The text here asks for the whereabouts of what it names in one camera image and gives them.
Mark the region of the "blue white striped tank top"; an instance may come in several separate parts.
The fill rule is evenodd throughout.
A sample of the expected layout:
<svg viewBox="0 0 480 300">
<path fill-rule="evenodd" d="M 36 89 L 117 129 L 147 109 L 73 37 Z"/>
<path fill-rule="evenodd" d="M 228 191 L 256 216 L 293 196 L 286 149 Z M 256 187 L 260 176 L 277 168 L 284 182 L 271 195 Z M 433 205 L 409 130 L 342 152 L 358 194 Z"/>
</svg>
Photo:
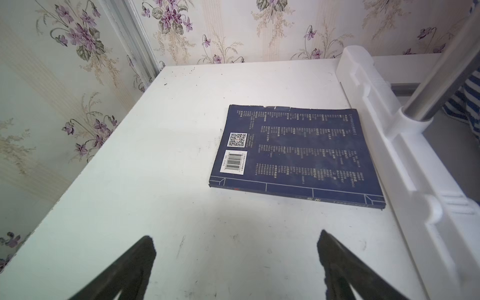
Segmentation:
<svg viewBox="0 0 480 300">
<path fill-rule="evenodd" d="M 469 126 L 480 142 L 480 69 L 477 68 L 443 104 L 444 113 Z"/>
</svg>

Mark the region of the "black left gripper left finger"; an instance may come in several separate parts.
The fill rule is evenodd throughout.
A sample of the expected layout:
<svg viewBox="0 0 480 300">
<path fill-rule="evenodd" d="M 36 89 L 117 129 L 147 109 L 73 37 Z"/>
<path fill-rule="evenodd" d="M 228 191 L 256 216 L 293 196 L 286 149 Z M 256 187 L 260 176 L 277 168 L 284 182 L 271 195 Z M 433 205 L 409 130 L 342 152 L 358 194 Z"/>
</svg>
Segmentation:
<svg viewBox="0 0 480 300">
<path fill-rule="evenodd" d="M 152 237 L 143 236 L 72 300 L 142 300 L 156 258 Z"/>
</svg>

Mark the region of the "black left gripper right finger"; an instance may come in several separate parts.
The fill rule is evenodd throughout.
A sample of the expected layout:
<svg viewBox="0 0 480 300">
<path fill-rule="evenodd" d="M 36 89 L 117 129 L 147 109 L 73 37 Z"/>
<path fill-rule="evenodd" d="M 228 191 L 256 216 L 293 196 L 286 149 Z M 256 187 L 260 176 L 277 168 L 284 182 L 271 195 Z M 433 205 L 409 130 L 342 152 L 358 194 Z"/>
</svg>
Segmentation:
<svg viewBox="0 0 480 300">
<path fill-rule="evenodd" d="M 327 300 L 405 300 L 406 297 L 360 260 L 332 234 L 322 230 L 317 242 L 324 268 Z"/>
</svg>

